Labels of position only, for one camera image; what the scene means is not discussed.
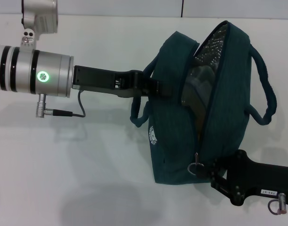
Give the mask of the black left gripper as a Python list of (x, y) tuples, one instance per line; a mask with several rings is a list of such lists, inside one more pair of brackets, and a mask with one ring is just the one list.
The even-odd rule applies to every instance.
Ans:
[(172, 85), (143, 77), (141, 71), (117, 72), (79, 65), (74, 67), (72, 88), (121, 98), (172, 96)]

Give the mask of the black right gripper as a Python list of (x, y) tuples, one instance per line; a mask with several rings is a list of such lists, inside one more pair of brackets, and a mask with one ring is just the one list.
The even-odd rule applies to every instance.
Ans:
[(252, 161), (244, 150), (197, 165), (196, 172), (211, 178), (211, 187), (229, 196), (233, 205), (242, 205), (249, 196), (278, 198), (281, 193), (288, 205), (288, 167)]

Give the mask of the clear food container blue lid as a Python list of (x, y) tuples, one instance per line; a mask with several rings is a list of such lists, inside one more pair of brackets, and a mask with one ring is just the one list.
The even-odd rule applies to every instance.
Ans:
[(208, 65), (196, 66), (189, 70), (182, 91), (182, 100), (193, 105), (196, 100), (207, 109), (215, 83), (215, 72)]

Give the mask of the dark teal insulated lunch bag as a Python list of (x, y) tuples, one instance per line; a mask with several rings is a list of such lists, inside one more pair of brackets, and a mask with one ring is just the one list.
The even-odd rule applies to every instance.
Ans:
[[(189, 70), (210, 66), (215, 83), (207, 109), (196, 100), (185, 104), (182, 91)], [(268, 125), (277, 99), (264, 60), (249, 36), (229, 21), (221, 22), (203, 43), (175, 32), (144, 69), (150, 78), (172, 85), (171, 97), (148, 97), (139, 116), (141, 98), (131, 106), (131, 122), (148, 123), (152, 169), (159, 184), (201, 183), (196, 166), (233, 154), (240, 146), (250, 118)], [(201, 139), (196, 116), (207, 111)]]

